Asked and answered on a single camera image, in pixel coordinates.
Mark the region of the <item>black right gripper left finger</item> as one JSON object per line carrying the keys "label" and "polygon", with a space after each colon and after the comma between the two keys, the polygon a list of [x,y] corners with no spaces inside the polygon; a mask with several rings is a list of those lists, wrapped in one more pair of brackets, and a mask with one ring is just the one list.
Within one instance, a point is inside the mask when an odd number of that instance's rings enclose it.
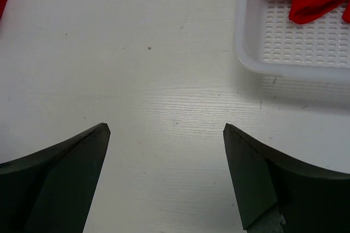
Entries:
{"label": "black right gripper left finger", "polygon": [[1,232],[83,232],[110,138],[106,123],[1,164]]}

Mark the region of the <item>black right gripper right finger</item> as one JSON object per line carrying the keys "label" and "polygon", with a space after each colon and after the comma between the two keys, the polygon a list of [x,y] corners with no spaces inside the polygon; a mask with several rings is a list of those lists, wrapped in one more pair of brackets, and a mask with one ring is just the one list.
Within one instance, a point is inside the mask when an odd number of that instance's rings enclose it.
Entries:
{"label": "black right gripper right finger", "polygon": [[305,163],[239,128],[223,131],[247,232],[349,232],[349,174]]}

